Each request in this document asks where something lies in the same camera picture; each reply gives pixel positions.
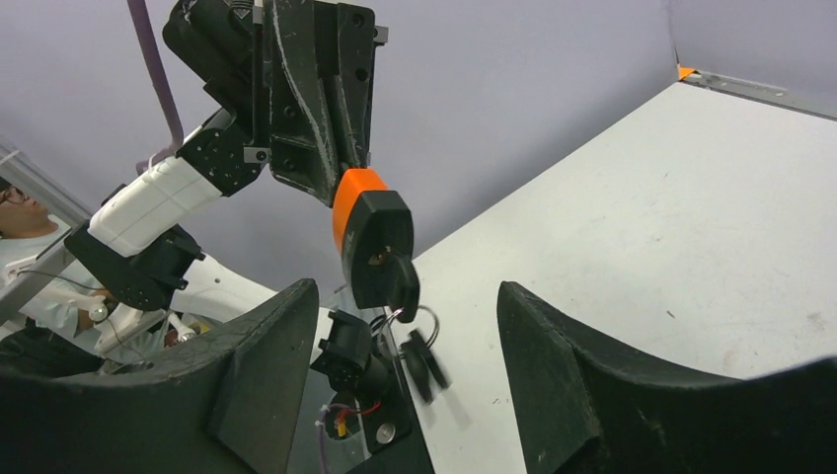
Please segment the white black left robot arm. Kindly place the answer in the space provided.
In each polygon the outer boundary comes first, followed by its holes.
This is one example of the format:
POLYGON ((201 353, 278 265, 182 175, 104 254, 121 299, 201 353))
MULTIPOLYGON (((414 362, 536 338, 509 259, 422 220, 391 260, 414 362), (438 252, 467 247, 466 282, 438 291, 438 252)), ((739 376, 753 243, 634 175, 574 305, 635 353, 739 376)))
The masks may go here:
POLYGON ((376 53, 386 41, 375 12, 337 1, 180 1, 162 36, 218 108, 65 238, 114 297, 94 319, 94 353, 133 363, 159 349, 150 333, 171 314, 226 323, 273 297, 182 226, 263 171, 330 209, 358 308, 414 321, 413 216, 370 166, 376 53))

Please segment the aluminium rail frame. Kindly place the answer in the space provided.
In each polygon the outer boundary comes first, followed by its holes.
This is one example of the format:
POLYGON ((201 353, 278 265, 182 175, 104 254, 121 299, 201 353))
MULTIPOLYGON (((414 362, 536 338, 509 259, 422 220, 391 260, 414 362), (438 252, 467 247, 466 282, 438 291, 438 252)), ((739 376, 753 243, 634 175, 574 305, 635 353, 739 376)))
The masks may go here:
MULTIPOLYGON (((1 267, 36 256, 56 242, 68 225, 48 207, 23 191, 16 182, 1 180, 1 267)), ((19 313, 36 325, 56 330, 92 327, 89 313, 36 296, 19 313)))

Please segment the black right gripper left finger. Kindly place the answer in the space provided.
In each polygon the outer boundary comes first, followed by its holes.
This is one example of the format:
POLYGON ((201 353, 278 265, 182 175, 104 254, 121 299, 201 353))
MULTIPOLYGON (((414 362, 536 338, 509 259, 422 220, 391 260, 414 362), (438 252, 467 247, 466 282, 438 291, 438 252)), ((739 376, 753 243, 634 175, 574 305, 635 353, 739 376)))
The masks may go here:
POLYGON ((282 473, 317 326, 303 278, 125 373, 1 374, 5 473, 282 473))

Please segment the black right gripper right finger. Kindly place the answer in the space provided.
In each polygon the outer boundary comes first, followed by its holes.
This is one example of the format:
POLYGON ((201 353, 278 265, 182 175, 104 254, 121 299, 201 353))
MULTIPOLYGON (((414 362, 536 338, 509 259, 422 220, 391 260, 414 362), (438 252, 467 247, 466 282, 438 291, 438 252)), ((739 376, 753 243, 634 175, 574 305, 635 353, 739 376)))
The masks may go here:
POLYGON ((530 473, 832 473, 836 360, 749 379, 686 367, 513 281, 496 320, 530 473))

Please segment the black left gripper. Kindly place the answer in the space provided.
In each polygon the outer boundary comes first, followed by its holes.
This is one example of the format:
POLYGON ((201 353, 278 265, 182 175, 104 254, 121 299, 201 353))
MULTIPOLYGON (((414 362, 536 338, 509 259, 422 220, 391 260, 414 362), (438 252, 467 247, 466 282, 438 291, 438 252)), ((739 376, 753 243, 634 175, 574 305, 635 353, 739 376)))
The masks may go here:
POLYGON ((279 182, 327 207, 338 171, 369 161, 376 54, 388 31, 346 1, 249 1, 254 123, 279 182))

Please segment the orange padlock with keys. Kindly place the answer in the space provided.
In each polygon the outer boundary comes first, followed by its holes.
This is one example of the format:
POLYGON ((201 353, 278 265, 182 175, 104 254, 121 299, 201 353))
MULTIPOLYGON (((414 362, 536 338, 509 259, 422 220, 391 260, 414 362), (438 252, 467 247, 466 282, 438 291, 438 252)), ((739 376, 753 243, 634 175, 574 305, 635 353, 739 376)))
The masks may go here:
POLYGON ((413 214, 402 196, 371 169, 350 168, 338 184, 333 202, 333 232, 342 272, 359 309, 379 312, 377 328, 343 310, 325 318, 329 331, 319 342, 313 367, 322 370, 338 392, 352 394, 362 406, 376 407, 393 391, 394 361, 407 363, 422 402, 433 400, 430 389, 449 387, 447 374, 432 346, 439 327, 426 336, 412 332, 390 353, 380 349, 387 327, 409 325, 425 311, 415 266, 413 214))

